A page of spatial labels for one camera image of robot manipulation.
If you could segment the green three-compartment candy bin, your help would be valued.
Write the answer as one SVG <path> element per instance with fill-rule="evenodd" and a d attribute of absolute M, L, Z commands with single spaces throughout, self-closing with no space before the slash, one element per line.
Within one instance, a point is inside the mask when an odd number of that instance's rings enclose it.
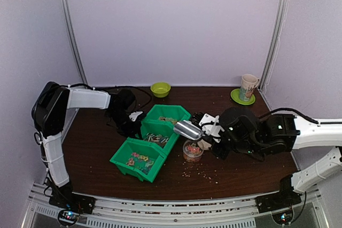
<path fill-rule="evenodd" d="M 172 117 L 181 121 L 188 120 L 191 114 L 181 105 L 154 105 L 147 113 L 146 118 L 142 121 L 142 139 L 128 137 L 110 158 L 110 163 L 114 164 L 122 174 L 136 177 L 141 182 L 147 181 L 151 183 L 155 180 L 158 172 L 164 165 L 164 162 L 179 138 L 179 135 L 173 130 L 174 124 L 159 121 L 158 118 L 160 116 Z M 167 136 L 169 137 L 169 140 L 164 145 L 151 143 L 144 140 L 147 133 Z M 147 174 L 126 165 L 132 152 L 147 155 L 150 158 L 155 159 L 153 167 Z"/>

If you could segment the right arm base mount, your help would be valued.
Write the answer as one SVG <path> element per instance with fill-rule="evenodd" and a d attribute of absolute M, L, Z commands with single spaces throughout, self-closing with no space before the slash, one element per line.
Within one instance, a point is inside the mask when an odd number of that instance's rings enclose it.
<path fill-rule="evenodd" d="M 294 221 L 293 206 L 301 203 L 301 195 L 298 193 L 276 192 L 255 198 L 258 212 L 271 212 L 273 221 L 278 225 L 289 225 Z"/>

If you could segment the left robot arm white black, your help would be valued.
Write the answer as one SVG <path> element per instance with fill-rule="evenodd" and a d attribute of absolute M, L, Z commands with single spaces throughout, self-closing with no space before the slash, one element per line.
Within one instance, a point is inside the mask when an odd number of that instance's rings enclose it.
<path fill-rule="evenodd" d="M 119 134 L 135 137 L 141 134 L 141 123 L 146 117 L 143 111 L 127 113 L 135 99 L 129 89 L 110 94 L 82 84 L 60 85 L 50 81 L 45 85 L 32 109 L 32 118 L 40 136 L 43 161 L 56 187 L 61 188 L 70 183 L 62 150 L 62 131 L 67 110 L 104 109 L 114 121 Z"/>

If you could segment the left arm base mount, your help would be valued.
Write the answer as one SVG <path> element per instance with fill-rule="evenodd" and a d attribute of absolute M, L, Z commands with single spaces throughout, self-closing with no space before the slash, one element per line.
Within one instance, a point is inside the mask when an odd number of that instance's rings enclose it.
<path fill-rule="evenodd" d="M 90 196 L 72 194 L 72 202 L 67 202 L 62 196 L 52 195 L 49 204 L 61 208 L 57 214 L 60 225 L 70 227 L 75 225 L 81 215 L 92 214 L 96 199 Z"/>

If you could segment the metal scoop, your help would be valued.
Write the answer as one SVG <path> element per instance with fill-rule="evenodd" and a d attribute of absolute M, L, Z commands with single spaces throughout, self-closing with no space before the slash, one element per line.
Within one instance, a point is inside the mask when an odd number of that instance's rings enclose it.
<path fill-rule="evenodd" d="M 178 121 L 174 125 L 173 130 L 176 134 L 181 135 L 189 140 L 200 140 L 204 134 L 200 128 L 187 120 Z"/>

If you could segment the clear plastic jar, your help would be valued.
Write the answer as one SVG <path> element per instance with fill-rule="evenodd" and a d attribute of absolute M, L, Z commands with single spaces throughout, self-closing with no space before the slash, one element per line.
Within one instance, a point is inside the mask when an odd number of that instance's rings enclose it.
<path fill-rule="evenodd" d="M 183 145 L 183 157 L 188 163 L 196 163 L 201 160 L 204 150 L 196 141 L 187 140 Z"/>

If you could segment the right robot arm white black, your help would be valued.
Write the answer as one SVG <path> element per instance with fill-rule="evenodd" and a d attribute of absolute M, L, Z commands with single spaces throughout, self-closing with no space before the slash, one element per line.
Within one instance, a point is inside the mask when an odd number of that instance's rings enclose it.
<path fill-rule="evenodd" d="M 309 147 L 331 151 L 304 170 L 284 177 L 274 195 L 278 207 L 286 207 L 301 194 L 341 169 L 341 120 L 314 119 L 293 108 L 278 108 L 256 117 L 246 108 L 231 107 L 213 117 L 194 113 L 190 122 L 203 132 L 210 150 L 221 159 L 230 152 L 263 161 L 267 155 Z"/>

